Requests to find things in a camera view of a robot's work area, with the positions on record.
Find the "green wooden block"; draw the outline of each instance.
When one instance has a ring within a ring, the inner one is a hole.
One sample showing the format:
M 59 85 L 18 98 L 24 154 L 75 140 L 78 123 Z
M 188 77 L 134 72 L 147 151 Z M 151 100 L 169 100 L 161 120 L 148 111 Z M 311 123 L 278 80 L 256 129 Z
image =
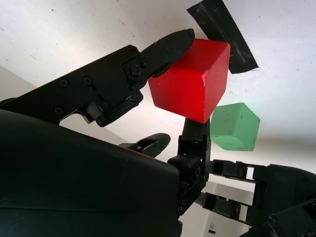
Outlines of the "green wooden block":
M 253 151 L 260 119 L 244 104 L 218 106 L 210 126 L 211 140 L 228 151 Z

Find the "screw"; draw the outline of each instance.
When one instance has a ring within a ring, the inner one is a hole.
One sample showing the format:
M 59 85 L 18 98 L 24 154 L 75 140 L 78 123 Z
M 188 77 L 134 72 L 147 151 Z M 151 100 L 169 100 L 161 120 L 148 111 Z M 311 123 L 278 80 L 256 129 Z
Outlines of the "screw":
M 133 57 L 133 58 L 136 58 L 137 55 L 138 55 L 138 53 L 137 53 L 135 50 L 132 50 L 132 57 Z
M 88 86 L 92 85 L 92 79 L 90 77 L 84 77 L 82 81 L 83 81 L 83 84 L 85 85 L 88 85 Z
M 180 206 L 181 211 L 185 210 L 187 204 L 188 204 L 188 200 L 187 199 L 182 200 L 181 206 Z
M 139 76 L 142 73 L 141 67 L 136 64 L 134 66 L 131 66 L 129 69 L 134 76 Z
M 61 108 L 61 107 L 56 107 L 56 108 L 54 109 L 54 113 L 55 113 L 56 115 L 62 115 L 62 114 L 64 113 L 64 109 Z
M 110 108 L 110 104 L 106 101 L 103 101 L 101 106 L 103 110 L 108 110 Z
M 59 80 L 59 85 L 61 87 L 66 87 L 69 85 L 69 82 L 66 79 L 61 79 L 61 80 Z

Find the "white wall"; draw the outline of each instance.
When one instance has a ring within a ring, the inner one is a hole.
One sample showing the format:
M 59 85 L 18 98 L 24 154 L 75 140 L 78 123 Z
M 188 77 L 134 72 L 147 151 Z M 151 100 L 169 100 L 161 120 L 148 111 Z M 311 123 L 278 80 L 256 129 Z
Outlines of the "white wall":
M 18 97 L 33 89 L 35 89 L 35 86 L 0 66 L 0 101 Z M 61 122 L 61 125 L 73 131 L 116 145 L 126 142 L 109 130 L 100 128 L 95 122 L 87 124 L 80 115 L 72 115 L 66 118 Z

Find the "robotic hand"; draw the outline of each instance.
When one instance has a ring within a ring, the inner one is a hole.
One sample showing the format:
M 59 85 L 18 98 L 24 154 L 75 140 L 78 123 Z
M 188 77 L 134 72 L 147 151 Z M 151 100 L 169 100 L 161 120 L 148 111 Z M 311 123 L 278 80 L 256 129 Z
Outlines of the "robotic hand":
M 296 168 L 210 160 L 209 121 L 186 119 L 178 155 L 153 159 L 169 143 L 103 142 L 58 124 L 78 113 L 103 127 L 138 106 L 194 41 L 192 29 L 144 51 L 129 45 L 15 99 L 0 103 L 0 234 L 5 237 L 179 237 L 192 205 L 239 220 L 245 205 L 201 191 L 209 174 L 255 182 L 244 236 L 312 237 L 316 177 Z M 248 167 L 253 180 L 246 179 Z

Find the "black tape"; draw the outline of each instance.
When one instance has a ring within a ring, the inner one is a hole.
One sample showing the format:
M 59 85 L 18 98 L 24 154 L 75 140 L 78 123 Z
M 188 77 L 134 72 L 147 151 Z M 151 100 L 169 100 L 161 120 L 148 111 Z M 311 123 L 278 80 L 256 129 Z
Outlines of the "black tape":
M 258 68 L 246 41 L 222 0 L 203 0 L 187 9 L 210 40 L 231 45 L 229 70 L 232 74 Z

